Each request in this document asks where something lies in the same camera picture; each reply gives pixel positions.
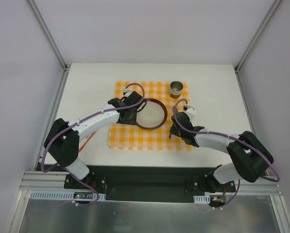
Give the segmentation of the yellow white checkered cloth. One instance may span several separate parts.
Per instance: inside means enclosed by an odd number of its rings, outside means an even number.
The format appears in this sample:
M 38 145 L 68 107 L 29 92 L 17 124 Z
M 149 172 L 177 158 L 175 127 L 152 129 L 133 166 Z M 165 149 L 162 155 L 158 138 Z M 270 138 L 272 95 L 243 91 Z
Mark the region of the yellow white checkered cloth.
M 177 137 L 170 135 L 172 126 L 171 116 L 173 115 L 173 106 L 178 99 L 170 97 L 170 82 L 154 82 L 154 81 L 133 81 L 140 83 L 145 90 L 145 98 L 151 98 L 162 102 L 167 109 L 167 118 L 162 126 L 157 129 L 147 130 L 137 125 L 112 124 L 108 131 L 108 146 L 113 150 L 164 150 L 164 151 L 192 151 L 193 146 L 185 144 L 185 142 Z M 120 98 L 123 88 L 132 81 L 117 81 L 115 85 L 114 96 Z M 157 103 L 149 102 L 137 117 L 144 118 L 144 114 L 152 113 L 157 116 L 157 123 L 153 123 L 153 117 L 148 116 L 148 121 L 140 120 L 139 125 L 154 127 L 162 122 L 164 111 L 162 106 Z

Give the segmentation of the red rimmed cream plate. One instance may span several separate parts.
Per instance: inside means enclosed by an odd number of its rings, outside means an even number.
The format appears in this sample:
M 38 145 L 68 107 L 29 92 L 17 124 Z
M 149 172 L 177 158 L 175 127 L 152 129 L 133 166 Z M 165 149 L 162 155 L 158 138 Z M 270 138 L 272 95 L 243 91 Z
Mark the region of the red rimmed cream plate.
M 166 106 L 159 100 L 146 98 L 146 104 L 137 113 L 136 125 L 144 130 L 155 130 L 167 120 Z

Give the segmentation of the metal cup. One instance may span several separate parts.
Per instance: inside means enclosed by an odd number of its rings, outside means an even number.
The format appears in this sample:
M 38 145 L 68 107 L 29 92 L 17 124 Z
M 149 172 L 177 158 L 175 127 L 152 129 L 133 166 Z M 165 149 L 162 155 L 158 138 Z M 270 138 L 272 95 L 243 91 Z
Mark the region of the metal cup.
M 170 97 L 178 99 L 181 96 L 184 86 L 180 81 L 173 81 L 170 83 Z

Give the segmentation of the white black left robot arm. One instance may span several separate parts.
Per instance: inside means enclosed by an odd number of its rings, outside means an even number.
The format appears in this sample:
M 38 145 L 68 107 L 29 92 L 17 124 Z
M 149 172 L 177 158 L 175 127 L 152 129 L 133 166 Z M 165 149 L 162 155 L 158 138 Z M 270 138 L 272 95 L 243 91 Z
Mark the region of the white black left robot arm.
M 70 121 L 57 119 L 44 142 L 45 153 L 73 174 L 80 188 L 89 188 L 92 177 L 89 168 L 79 158 L 80 142 L 105 126 L 127 123 L 144 101 L 138 92 L 125 90 L 123 98 L 113 98 L 101 109 L 83 118 Z

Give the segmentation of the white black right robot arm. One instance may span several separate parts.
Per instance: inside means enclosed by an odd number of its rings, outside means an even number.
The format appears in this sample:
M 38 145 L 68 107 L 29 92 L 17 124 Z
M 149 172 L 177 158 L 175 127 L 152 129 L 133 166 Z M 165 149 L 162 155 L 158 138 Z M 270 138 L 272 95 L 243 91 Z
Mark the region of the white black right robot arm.
M 226 153 L 231 163 L 217 166 L 208 177 L 208 187 L 220 191 L 227 182 L 244 179 L 254 183 L 274 163 L 273 156 L 256 138 L 244 131 L 230 136 L 209 131 L 203 126 L 193 126 L 186 112 L 175 113 L 170 133 L 186 144 L 197 148 L 209 148 Z

